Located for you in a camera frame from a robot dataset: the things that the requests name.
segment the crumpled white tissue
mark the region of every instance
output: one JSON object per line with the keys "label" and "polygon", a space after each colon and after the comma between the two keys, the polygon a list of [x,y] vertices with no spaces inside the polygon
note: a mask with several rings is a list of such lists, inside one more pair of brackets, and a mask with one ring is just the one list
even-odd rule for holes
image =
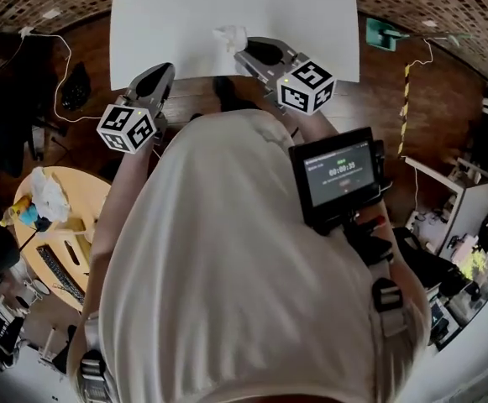
{"label": "crumpled white tissue", "polygon": [[50,176],[46,177],[42,167],[36,167],[31,172],[31,202],[41,217],[52,222],[66,222],[70,205],[62,192],[60,185]]}
{"label": "crumpled white tissue", "polygon": [[227,52],[234,55],[247,47],[247,31],[238,25],[224,25],[213,30],[216,39],[227,45]]}

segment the black keyboard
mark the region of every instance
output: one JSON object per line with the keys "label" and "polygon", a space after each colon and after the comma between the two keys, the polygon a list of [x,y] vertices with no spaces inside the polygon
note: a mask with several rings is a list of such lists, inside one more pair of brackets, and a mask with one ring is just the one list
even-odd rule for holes
{"label": "black keyboard", "polygon": [[60,265],[60,261],[49,245],[42,245],[36,249],[40,257],[48,265],[57,280],[60,282],[62,289],[69,292],[81,305],[85,301],[85,292],[77,286],[70,274]]}

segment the green object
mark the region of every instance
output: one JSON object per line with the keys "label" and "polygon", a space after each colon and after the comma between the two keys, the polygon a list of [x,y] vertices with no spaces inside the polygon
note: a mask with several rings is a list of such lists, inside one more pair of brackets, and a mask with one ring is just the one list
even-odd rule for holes
{"label": "green object", "polygon": [[382,23],[377,19],[367,18],[365,39],[370,46],[394,52],[396,49],[396,40],[402,36],[403,34],[396,31],[392,25]]}

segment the blue object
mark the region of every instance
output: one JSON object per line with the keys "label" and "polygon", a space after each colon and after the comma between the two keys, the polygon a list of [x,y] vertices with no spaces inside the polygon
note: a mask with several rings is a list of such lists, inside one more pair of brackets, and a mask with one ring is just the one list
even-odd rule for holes
{"label": "blue object", "polygon": [[19,214],[19,220],[23,222],[25,225],[31,225],[33,222],[37,220],[39,217],[39,213],[36,210],[35,205],[29,206],[29,208],[26,211],[23,211],[22,213]]}

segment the black bag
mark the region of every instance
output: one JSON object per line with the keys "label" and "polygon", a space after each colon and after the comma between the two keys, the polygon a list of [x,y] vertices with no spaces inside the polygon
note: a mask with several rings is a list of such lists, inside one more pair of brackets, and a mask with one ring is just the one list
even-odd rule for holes
{"label": "black bag", "polygon": [[85,65],[79,62],[62,87],[62,107],[75,111],[87,103],[91,95],[91,79],[85,70]]}

